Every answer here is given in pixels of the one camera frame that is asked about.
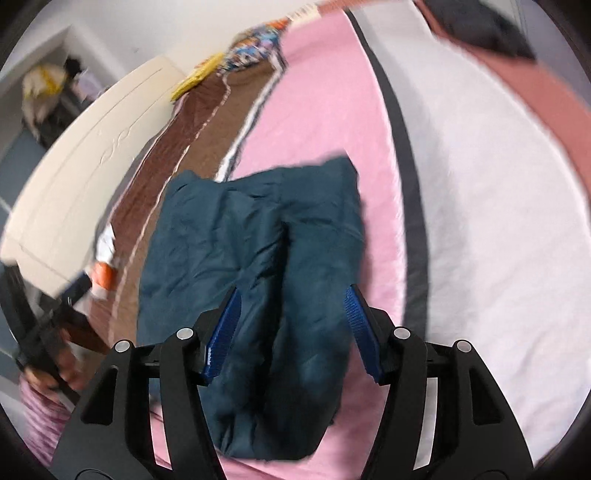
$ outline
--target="orange object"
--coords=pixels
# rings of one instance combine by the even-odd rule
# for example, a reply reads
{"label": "orange object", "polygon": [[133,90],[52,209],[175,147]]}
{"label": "orange object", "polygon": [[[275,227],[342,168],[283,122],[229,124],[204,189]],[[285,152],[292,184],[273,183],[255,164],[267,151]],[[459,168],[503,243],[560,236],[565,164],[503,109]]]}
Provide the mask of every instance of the orange object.
{"label": "orange object", "polygon": [[105,299],[115,282],[115,269],[105,262],[96,262],[92,271],[92,294]]}

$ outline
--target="brown blanket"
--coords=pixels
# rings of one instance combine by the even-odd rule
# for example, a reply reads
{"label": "brown blanket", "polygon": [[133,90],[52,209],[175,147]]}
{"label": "brown blanket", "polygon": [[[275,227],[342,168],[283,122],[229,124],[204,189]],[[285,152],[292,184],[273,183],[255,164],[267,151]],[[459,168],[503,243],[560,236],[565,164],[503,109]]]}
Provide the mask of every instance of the brown blanket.
{"label": "brown blanket", "polygon": [[275,69],[267,61],[225,79],[209,76],[148,153],[111,217],[118,278],[105,301],[93,300],[89,321],[113,345],[135,341],[139,280],[168,179],[184,170],[212,178]]}

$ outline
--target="pink bed sheet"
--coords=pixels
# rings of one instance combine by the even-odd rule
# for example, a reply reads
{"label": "pink bed sheet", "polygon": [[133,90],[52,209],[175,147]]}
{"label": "pink bed sheet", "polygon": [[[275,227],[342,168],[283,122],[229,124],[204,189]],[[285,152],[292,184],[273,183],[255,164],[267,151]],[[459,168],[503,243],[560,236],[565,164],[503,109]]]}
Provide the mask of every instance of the pink bed sheet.
{"label": "pink bed sheet", "polygon": [[[233,177],[274,167],[319,163],[347,153],[359,173],[366,228],[362,290],[369,304],[401,324],[406,256],[400,177],[392,132],[373,70],[342,11],[287,33],[287,71],[246,139]],[[352,345],[342,405],[316,453],[299,462],[221,458],[229,480],[359,478],[388,389],[365,373]],[[169,466],[161,419],[152,418],[154,449]]]}

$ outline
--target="white wall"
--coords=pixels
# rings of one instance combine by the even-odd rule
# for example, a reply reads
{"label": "white wall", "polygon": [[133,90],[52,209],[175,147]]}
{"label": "white wall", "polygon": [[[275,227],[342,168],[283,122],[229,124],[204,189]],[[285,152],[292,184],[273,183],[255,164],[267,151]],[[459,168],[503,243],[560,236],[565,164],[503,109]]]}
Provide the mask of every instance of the white wall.
{"label": "white wall", "polygon": [[282,17],[305,3],[52,0],[27,29],[0,71],[0,84],[41,45],[55,42],[60,36],[74,50],[92,51],[91,56],[99,65],[96,68],[103,68],[103,74],[115,80],[159,54],[169,56],[188,73],[207,56],[225,49],[241,30]]}

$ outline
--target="metal screw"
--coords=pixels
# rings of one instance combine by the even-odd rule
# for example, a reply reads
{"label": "metal screw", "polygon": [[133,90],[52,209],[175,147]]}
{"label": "metal screw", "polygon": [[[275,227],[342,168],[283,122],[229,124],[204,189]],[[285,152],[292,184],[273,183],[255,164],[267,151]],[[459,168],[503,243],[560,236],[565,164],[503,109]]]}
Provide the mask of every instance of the metal screw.
{"label": "metal screw", "polygon": [[408,337],[410,337],[410,330],[404,327],[397,328],[394,330],[394,336],[396,338],[400,338],[401,340],[406,340]]}
{"label": "metal screw", "polygon": [[123,353],[126,350],[128,350],[130,346],[131,343],[129,343],[127,340],[121,340],[120,342],[117,342],[117,344],[115,345],[115,350],[119,353]]}
{"label": "metal screw", "polygon": [[181,328],[177,332],[177,337],[180,340],[186,340],[187,338],[191,338],[193,336],[193,329],[191,328]]}
{"label": "metal screw", "polygon": [[457,343],[457,349],[461,352],[468,353],[470,350],[472,350],[472,345],[470,345],[470,342],[460,340]]}

